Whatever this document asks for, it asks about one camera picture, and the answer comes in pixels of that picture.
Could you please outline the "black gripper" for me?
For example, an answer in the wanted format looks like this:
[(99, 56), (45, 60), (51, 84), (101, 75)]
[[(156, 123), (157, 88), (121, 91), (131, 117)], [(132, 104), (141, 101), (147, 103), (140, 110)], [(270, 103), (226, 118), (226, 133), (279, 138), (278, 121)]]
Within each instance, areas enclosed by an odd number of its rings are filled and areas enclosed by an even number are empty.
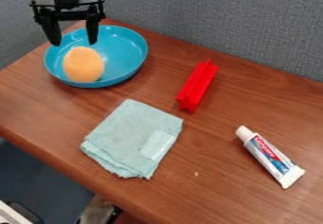
[(85, 18), (88, 43), (97, 41), (99, 22), (105, 18), (104, 0), (32, 0), (29, 6), (35, 21), (40, 23), (49, 43), (60, 46), (61, 34), (57, 21), (76, 21)]

